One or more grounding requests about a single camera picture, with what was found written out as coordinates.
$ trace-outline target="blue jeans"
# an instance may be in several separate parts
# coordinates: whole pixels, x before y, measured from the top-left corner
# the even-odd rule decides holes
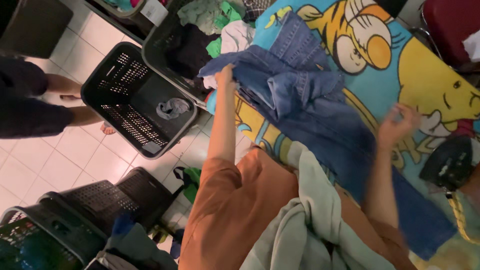
[[[375,137],[345,103],[341,73],[328,68],[327,56],[304,21],[289,12],[266,51],[222,54],[199,76],[220,71],[228,63],[242,88],[239,93],[288,138],[300,141],[328,167],[336,181],[358,201],[375,153]],[[419,257],[430,258],[456,227],[393,168],[400,229]]]

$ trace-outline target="white tile floor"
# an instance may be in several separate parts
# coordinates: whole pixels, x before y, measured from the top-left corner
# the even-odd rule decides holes
[[[131,38],[89,11],[80,0],[62,0],[74,16],[50,59],[29,58],[46,73],[60,74],[84,83],[104,56],[120,41]],[[58,96],[44,99],[64,106]],[[181,180],[173,175],[177,166],[201,168],[206,158],[213,124],[204,112],[175,147],[157,160],[141,157],[118,134],[105,136],[101,123],[69,127],[58,136],[21,140],[0,140],[0,214],[8,207],[36,203],[48,191],[63,191],[100,180],[118,182],[137,166],[147,169],[174,192]],[[250,140],[237,132],[237,152],[243,153]],[[174,228],[186,225],[192,204],[181,194],[164,215]]]

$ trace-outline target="red chair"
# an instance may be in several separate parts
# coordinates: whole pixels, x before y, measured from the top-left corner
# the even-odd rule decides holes
[[[420,20],[426,29],[413,32],[423,34],[440,59],[461,73],[480,72],[462,43],[480,30],[480,0],[426,0]]]

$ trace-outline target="black shorts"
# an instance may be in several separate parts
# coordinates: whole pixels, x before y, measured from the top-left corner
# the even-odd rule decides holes
[[[0,138],[54,136],[73,121],[64,106],[37,100],[48,79],[35,64],[0,57]]]

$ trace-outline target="ironing board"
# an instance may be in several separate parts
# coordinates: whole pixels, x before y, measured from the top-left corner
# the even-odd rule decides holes
[[[269,37],[273,35],[269,28],[288,11],[304,18],[312,31],[317,32],[323,46],[330,49],[330,68],[345,73],[343,92],[347,103],[358,111],[374,134],[396,102],[422,113],[420,130],[396,146],[393,164],[455,223],[444,194],[429,191],[418,175],[431,152],[452,134],[469,135],[474,153],[480,149],[480,122],[477,121],[480,91],[445,65],[373,0],[278,0],[256,21],[256,35],[265,36],[266,43],[273,42],[275,36]],[[368,20],[360,15],[368,15]],[[329,23],[329,29],[322,39],[319,34],[325,22]],[[335,38],[340,35],[350,42],[338,42],[340,39]],[[266,43],[256,45],[267,49],[271,44]],[[237,128],[274,159],[285,162],[292,141],[238,94],[235,104]],[[460,197],[469,234],[480,236],[480,217],[467,200]],[[410,257],[419,269],[429,266],[480,269],[478,254],[480,246],[467,243],[457,234],[428,262],[414,254]]]

